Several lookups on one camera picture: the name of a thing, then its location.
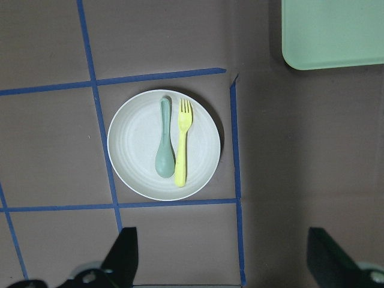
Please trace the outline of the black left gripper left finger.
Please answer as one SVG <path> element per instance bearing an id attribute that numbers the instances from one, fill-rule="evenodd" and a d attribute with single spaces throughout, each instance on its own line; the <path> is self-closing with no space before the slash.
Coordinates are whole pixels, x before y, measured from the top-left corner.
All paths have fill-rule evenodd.
<path id="1" fill-rule="evenodd" d="M 99 268 L 86 269 L 63 287 L 133 287 L 139 264 L 137 229 L 123 228 Z"/>

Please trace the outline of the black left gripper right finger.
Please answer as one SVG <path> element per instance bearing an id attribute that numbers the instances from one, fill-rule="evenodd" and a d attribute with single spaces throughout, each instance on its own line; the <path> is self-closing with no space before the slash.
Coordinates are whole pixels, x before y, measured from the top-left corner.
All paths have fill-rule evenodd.
<path id="1" fill-rule="evenodd" d="M 308 230 L 307 267 L 319 287 L 383 287 L 383 266 L 354 261 L 320 227 Z"/>

